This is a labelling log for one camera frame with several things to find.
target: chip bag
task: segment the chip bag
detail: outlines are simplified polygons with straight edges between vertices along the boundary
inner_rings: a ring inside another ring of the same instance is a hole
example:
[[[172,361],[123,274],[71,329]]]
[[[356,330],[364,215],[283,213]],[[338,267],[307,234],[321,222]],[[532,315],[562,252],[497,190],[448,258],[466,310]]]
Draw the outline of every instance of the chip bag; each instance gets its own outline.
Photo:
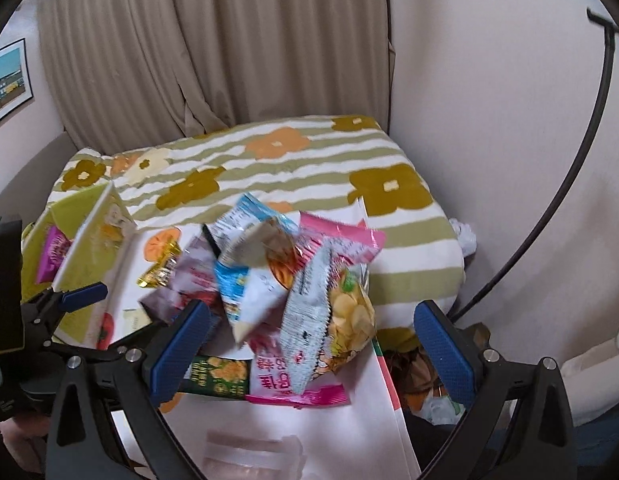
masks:
[[[254,404],[283,406],[337,406],[349,402],[345,388],[333,374],[311,381],[305,392],[291,389],[289,370],[280,349],[280,330],[267,328],[249,340],[254,352],[249,395]]]
[[[196,356],[178,387],[179,392],[243,400],[249,393],[250,361]]]
[[[53,282],[71,247],[71,241],[55,225],[49,227],[45,245],[40,254],[36,283]]]
[[[198,236],[180,254],[165,286],[147,294],[140,304],[151,319],[171,325],[192,300],[201,300],[211,311],[208,337],[224,317],[214,275],[216,258],[208,241]]]
[[[307,267],[316,265],[317,257],[323,259],[317,269],[327,266],[325,295],[329,314],[325,320],[324,306],[316,299],[318,292],[315,298],[312,294],[295,294],[294,282],[280,336],[283,355],[291,363],[294,392],[301,393],[310,380],[337,371],[374,337],[376,317],[363,283],[367,265],[384,244],[385,234],[381,231],[300,214],[296,248],[301,261],[308,260]],[[325,263],[323,251],[327,246],[330,252]],[[312,279],[316,275],[316,270],[311,272]],[[306,282],[307,276],[299,273],[297,279]]]
[[[214,270],[225,313],[242,345],[285,304],[298,267],[296,225],[246,194],[208,227],[221,249]]]

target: bed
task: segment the bed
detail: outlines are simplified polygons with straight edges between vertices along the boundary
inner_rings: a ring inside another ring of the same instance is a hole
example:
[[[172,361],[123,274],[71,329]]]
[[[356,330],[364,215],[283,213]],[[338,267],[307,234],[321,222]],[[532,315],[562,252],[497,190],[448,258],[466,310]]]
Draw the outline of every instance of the bed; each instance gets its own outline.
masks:
[[[365,116],[251,123],[114,156],[85,148],[67,163],[48,205],[112,181],[141,230],[212,222],[244,193],[283,213],[331,215],[362,201],[387,235],[369,297],[382,348],[416,344],[414,305],[447,312],[464,280],[461,247],[402,150]]]

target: pink snack bag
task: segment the pink snack bag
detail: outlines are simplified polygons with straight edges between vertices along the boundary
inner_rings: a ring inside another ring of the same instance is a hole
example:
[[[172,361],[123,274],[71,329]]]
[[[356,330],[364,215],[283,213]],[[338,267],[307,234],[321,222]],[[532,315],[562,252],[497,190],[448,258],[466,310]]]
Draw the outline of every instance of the pink snack bag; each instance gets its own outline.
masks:
[[[311,381],[303,394],[291,389],[289,371],[280,350],[280,331],[259,331],[249,342],[254,352],[250,374],[249,395],[254,404],[280,406],[337,406],[349,402],[345,388],[334,374],[328,373]]]
[[[365,225],[341,224],[303,211],[296,238],[302,265],[316,254],[325,237],[330,238],[332,250],[339,258],[335,262],[336,267],[369,264],[381,252],[387,238],[384,232]]]
[[[40,255],[36,283],[54,281],[70,247],[71,241],[59,228],[52,225],[47,232],[47,239]]]

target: green snack bag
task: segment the green snack bag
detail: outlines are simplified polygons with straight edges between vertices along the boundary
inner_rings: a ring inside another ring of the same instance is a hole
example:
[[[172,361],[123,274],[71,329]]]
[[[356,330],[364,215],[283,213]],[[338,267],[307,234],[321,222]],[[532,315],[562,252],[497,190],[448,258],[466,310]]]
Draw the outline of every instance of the green snack bag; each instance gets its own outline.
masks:
[[[244,396],[249,394],[250,366],[249,360],[196,356],[187,368],[178,391],[244,400]]]

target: trash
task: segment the trash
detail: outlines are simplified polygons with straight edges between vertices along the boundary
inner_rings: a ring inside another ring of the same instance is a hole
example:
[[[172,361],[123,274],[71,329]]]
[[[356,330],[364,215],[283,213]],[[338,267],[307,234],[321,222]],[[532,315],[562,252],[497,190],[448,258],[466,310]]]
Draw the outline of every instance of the trash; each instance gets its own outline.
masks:
[[[161,258],[165,252],[171,253],[173,243],[174,240],[171,240],[164,247]],[[215,328],[222,319],[218,284],[214,275],[215,262],[216,258],[207,240],[202,236],[195,237],[180,254],[168,281],[143,297],[139,303],[151,319],[171,324],[190,301],[201,300],[209,306],[213,314],[212,328]]]
[[[208,229],[221,250],[216,279],[234,339],[241,345],[285,303],[298,266],[292,238],[297,226],[247,193]]]
[[[294,279],[280,336],[295,393],[302,393],[319,375],[336,372],[374,337],[376,317],[363,283],[367,265],[384,244],[381,231],[301,212],[296,248],[301,262],[313,259]],[[329,256],[321,253],[328,247]],[[315,262],[319,254],[321,261]],[[327,311],[319,307],[323,294],[319,277],[322,280],[325,273]]]
[[[344,386],[331,373],[311,381],[302,394],[294,394],[280,350],[280,330],[267,328],[260,332],[249,342],[254,352],[250,391],[246,397],[249,402],[295,407],[336,406],[349,402]]]
[[[178,256],[180,255],[180,247],[175,238],[171,238],[163,248],[156,263],[147,269],[138,279],[138,286],[147,288],[157,288],[157,286],[166,286],[171,277]]]
[[[434,426],[439,426],[442,424],[458,424],[463,413],[465,413],[465,406],[454,402],[449,396],[435,397],[432,389],[425,397],[420,412],[416,412],[414,415],[428,420]]]
[[[187,368],[179,392],[244,400],[249,393],[249,360],[197,356]]]
[[[449,223],[456,233],[456,238],[459,239],[459,244],[461,244],[461,250],[463,251],[463,258],[467,258],[474,254],[477,249],[477,240],[470,225],[463,224],[455,218],[450,218]]]
[[[36,283],[52,282],[71,247],[71,241],[55,225],[49,227],[40,255]]]

